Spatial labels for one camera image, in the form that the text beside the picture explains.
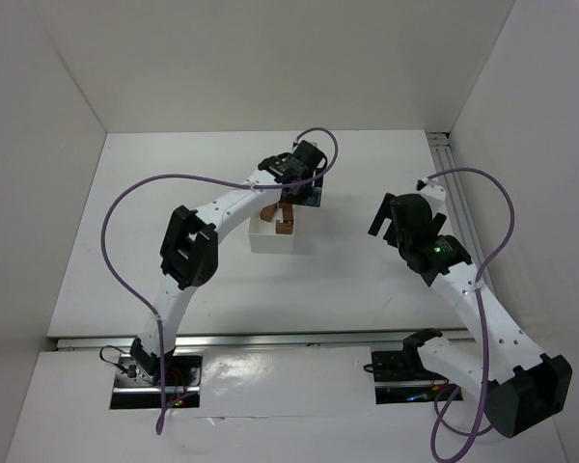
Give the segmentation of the brown wood block notched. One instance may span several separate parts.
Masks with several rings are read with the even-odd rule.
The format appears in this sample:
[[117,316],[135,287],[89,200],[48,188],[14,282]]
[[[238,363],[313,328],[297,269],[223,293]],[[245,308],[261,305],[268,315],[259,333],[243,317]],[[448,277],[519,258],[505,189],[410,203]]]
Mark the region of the brown wood block notched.
[[280,235],[291,235],[294,231],[294,223],[291,220],[277,220],[275,232]]

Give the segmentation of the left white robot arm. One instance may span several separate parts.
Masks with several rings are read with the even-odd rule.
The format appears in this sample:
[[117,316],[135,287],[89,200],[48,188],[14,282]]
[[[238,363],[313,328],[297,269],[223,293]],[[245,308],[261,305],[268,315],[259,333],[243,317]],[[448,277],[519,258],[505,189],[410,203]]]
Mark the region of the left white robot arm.
[[301,199],[326,166],[327,157],[316,145],[300,141],[289,152],[265,158],[244,182],[217,200],[173,211],[160,249],[162,278],[152,303],[156,314],[130,348],[131,357],[153,382],[160,381],[160,361],[170,362],[191,298],[218,268],[223,239],[263,208],[286,198]]

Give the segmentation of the brown wood block long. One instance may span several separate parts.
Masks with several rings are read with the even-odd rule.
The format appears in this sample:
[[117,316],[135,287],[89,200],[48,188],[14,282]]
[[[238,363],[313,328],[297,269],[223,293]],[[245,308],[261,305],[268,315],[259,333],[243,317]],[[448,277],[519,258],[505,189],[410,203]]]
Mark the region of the brown wood block long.
[[263,207],[262,210],[260,211],[260,219],[265,222],[271,222],[277,210],[278,210],[277,204],[270,204],[268,206]]

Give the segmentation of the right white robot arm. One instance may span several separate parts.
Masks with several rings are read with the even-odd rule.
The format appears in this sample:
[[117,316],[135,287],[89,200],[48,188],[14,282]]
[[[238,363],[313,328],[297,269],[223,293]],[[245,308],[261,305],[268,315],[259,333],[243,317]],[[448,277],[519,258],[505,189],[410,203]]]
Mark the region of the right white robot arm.
[[445,377],[482,403],[489,423],[512,438],[560,413],[572,367],[562,355],[550,356],[517,325],[483,283],[477,265],[452,235],[441,234],[446,221],[438,208],[445,192],[388,193],[369,233],[381,234],[399,251],[407,267],[439,294],[482,347],[481,357],[456,347],[436,329],[405,338],[390,365],[416,378]]

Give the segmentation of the white cardboard box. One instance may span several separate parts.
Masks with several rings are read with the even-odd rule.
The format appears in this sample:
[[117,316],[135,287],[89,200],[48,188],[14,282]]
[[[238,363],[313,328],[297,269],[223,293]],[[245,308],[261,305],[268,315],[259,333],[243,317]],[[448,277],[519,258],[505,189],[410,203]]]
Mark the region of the white cardboard box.
[[[248,225],[248,239],[250,250],[256,254],[291,255],[295,251],[297,236],[297,208],[295,204],[278,202],[278,210],[271,222],[260,219],[260,211],[251,216]],[[283,220],[282,204],[291,204],[293,207],[294,231],[291,235],[280,235],[275,232],[277,220]]]

